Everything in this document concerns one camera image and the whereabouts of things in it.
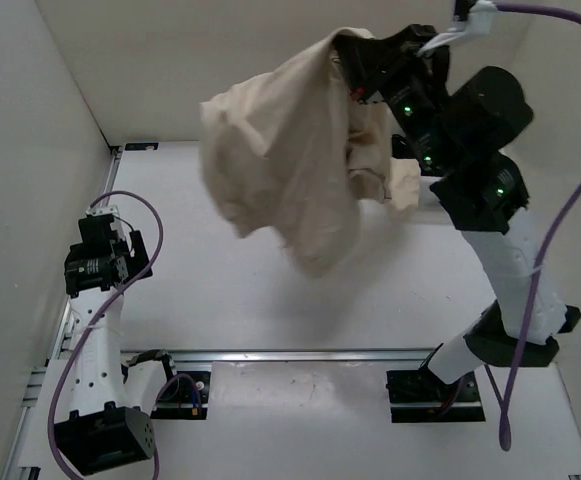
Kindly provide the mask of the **beige trousers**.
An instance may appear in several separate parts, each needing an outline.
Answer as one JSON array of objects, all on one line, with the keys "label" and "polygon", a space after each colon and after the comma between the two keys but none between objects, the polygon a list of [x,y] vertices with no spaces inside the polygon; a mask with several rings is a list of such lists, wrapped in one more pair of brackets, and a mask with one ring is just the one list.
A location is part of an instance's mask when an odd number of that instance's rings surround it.
[{"label": "beige trousers", "polygon": [[272,228],[296,267],[321,277],[354,248],[364,200],[399,217],[419,204],[421,170],[394,157],[382,103],[354,102],[327,36],[200,106],[201,176],[239,237]]}]

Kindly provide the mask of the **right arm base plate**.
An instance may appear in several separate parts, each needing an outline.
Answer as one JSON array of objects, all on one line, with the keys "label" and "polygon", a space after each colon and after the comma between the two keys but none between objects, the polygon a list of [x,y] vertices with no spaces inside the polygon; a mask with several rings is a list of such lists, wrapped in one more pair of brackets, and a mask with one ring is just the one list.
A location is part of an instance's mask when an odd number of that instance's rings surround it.
[{"label": "right arm base plate", "polygon": [[446,385],[419,370],[386,372],[392,423],[484,422],[479,387],[470,372]]}]

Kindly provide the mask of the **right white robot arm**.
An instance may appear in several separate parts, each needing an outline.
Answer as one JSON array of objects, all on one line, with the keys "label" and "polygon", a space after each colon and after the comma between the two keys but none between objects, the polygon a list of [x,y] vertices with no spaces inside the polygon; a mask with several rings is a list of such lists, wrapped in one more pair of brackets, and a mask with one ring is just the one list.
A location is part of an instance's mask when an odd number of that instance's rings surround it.
[{"label": "right white robot arm", "polygon": [[503,152],[534,117],[519,81],[486,66],[449,92],[449,48],[423,49],[434,36],[432,26],[415,24],[385,39],[339,34],[333,42],[353,99],[388,105],[495,295],[473,325],[401,381],[399,392],[411,402],[446,397],[483,365],[547,366],[558,353],[557,336],[581,317],[535,267],[529,194]]}]

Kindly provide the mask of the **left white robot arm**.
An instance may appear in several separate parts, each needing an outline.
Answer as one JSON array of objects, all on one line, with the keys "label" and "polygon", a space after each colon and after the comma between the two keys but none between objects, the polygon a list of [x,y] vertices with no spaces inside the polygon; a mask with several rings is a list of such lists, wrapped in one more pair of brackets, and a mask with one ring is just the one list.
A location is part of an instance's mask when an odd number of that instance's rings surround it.
[{"label": "left white robot arm", "polygon": [[176,395],[180,377],[160,365],[129,378],[121,359],[125,289],[151,276],[142,235],[84,233],[64,262],[76,344],[52,395],[47,420],[54,460],[70,479],[84,479],[154,457],[145,396]]}]

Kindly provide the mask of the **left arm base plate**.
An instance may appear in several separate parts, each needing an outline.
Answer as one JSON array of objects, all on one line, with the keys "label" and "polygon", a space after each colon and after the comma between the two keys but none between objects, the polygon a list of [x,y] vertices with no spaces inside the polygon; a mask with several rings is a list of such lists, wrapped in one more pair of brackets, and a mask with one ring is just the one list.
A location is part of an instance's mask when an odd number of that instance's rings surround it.
[{"label": "left arm base plate", "polygon": [[201,421],[207,419],[211,391],[211,365],[170,361],[173,375],[185,374],[169,385],[159,397],[151,418],[154,420]]}]

